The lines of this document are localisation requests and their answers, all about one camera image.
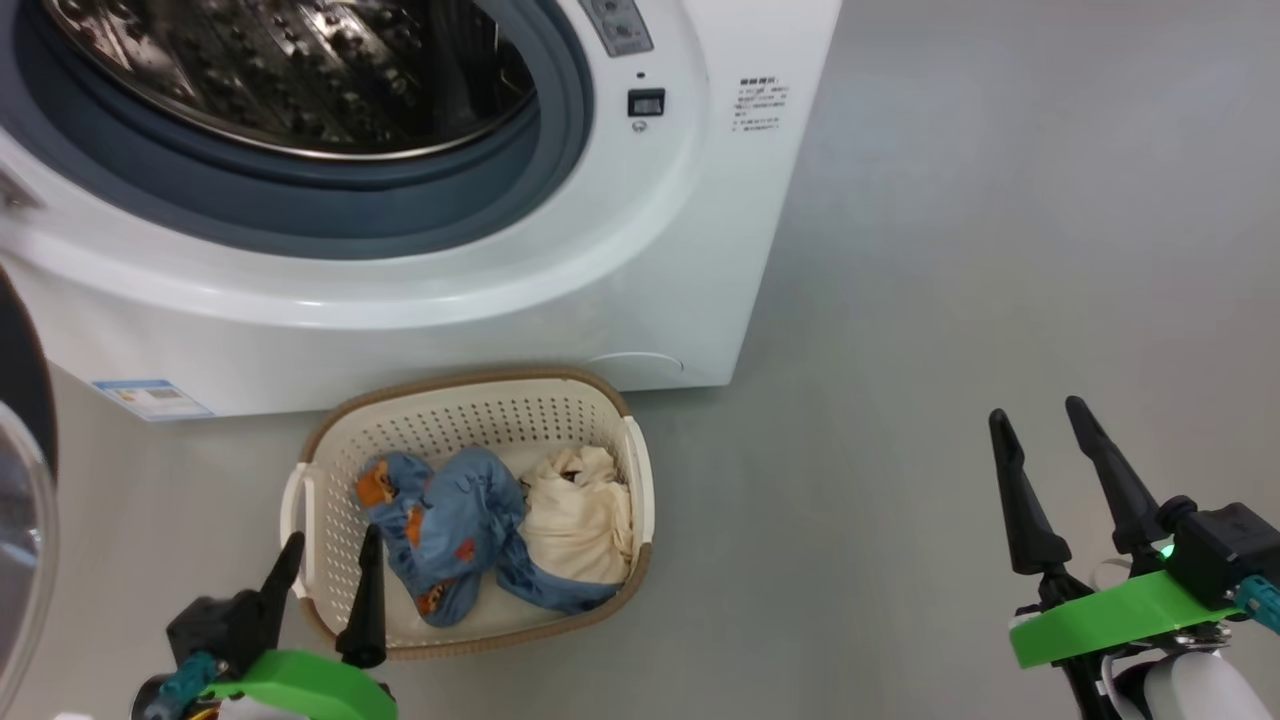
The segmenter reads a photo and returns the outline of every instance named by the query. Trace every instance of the white washing machine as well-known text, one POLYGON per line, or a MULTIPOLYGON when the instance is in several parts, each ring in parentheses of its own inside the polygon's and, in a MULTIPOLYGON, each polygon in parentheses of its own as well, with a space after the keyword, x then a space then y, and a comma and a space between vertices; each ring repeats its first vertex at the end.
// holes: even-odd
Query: white washing machine
POLYGON ((0 0, 3 263, 148 419, 724 384, 838 9, 0 0))

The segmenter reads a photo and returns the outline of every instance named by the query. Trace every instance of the white cloth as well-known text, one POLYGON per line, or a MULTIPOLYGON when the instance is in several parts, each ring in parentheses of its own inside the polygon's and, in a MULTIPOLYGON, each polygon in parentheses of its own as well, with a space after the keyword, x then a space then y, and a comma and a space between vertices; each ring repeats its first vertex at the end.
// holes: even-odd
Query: white cloth
POLYGON ((616 584, 631 571, 631 492, 602 447, 562 450, 521 478, 527 486, 520 534, 545 573, 616 584))

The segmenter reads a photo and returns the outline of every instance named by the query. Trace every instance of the basket handle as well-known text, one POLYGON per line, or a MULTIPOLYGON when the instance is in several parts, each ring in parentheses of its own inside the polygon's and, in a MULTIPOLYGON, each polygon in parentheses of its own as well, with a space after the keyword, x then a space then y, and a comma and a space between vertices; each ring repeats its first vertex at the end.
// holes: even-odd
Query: basket handle
POLYGON ((306 505, 303 510, 303 515, 306 518, 303 524, 303 533, 306 534, 306 553, 303 555, 302 566, 298 569, 298 577, 293 580, 293 594, 298 596, 298 598, 307 597, 307 580, 314 578, 316 574, 316 493, 315 480, 307 475, 307 469, 311 465, 307 462, 298 462, 297 466, 293 468, 293 473, 289 474, 289 482, 284 483, 284 500, 280 502, 280 547, 284 547, 289 536, 297 530, 297 523, 294 523, 294 519, 298 511, 298 491, 306 491, 306 505))
POLYGON ((631 502, 639 503, 643 512, 640 515, 640 527, 635 528, 635 533, 641 543, 653 542, 653 465, 649 462, 649 445, 644 441, 644 433, 640 432, 640 424, 636 423, 635 418, 627 415, 622 419, 626 427, 627 434, 627 450, 631 455, 631 477, 635 479, 636 486, 632 488, 631 502), (640 497, 635 497, 636 488, 640 491, 640 497))

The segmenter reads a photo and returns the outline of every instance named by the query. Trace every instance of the blue garment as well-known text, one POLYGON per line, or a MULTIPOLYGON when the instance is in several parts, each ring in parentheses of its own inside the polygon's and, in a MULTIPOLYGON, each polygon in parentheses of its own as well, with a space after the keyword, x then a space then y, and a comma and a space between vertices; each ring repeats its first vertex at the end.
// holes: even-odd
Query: blue garment
POLYGON ((361 474, 379 461, 396 493, 365 510, 383 533, 388 565, 429 625, 461 621, 475 606, 481 575, 494 566, 507 592, 568 614, 599 606, 621 587, 567 580, 534 565, 518 532, 524 493, 492 451, 463 448, 434 475, 422 460, 392 452, 370 460, 361 474))
POLYGON ((584 583, 552 575, 534 565, 525 538, 518 539, 518 543, 508 543, 507 552, 498 560, 498 585, 525 602, 577 615, 604 605, 622 589, 621 583, 584 583))

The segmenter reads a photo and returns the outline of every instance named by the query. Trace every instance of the clothing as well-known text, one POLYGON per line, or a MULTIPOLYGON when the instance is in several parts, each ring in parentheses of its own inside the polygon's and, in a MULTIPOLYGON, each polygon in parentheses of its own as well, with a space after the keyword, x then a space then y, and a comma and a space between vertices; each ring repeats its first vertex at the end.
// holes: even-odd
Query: clothing
POLYGON ((512 543, 498 583, 540 607, 584 612, 631 573, 631 493, 604 448, 562 450, 521 478, 526 552, 512 543))
POLYGON ((412 455, 366 462, 352 496, 383 533, 387 561, 429 625, 475 606, 480 578, 539 607, 585 612, 630 574, 631 496, 599 447, 564 450, 522 480, 497 455, 467 447, 439 473, 412 455))
POLYGON ((389 454, 371 460, 357 498, 381 529, 388 565, 429 624, 457 624, 475 605, 480 577, 494 566, 524 518, 520 486, 497 455, 467 447, 431 475, 422 460, 389 454), (378 475, 385 473, 387 482, 378 475), (389 492, 370 505, 370 486, 389 492))

